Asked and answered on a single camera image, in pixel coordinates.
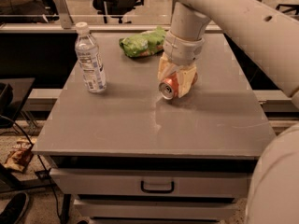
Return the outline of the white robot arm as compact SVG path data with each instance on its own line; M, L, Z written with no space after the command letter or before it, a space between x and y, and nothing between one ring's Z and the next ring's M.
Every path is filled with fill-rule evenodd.
M210 21L216 22L292 99L299 102L299 22L257 0L177 0L158 79L174 73L188 93ZM255 167L244 224L299 224L299 125L277 136Z

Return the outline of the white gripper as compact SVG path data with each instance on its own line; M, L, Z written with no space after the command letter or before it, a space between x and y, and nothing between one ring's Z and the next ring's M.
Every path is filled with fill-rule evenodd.
M186 95L196 81L197 67L194 62L198 60L204 43L204 38L188 41L173 35L170 31L166 33L157 78L162 81L174 72L178 65L183 65L177 70L179 98Z

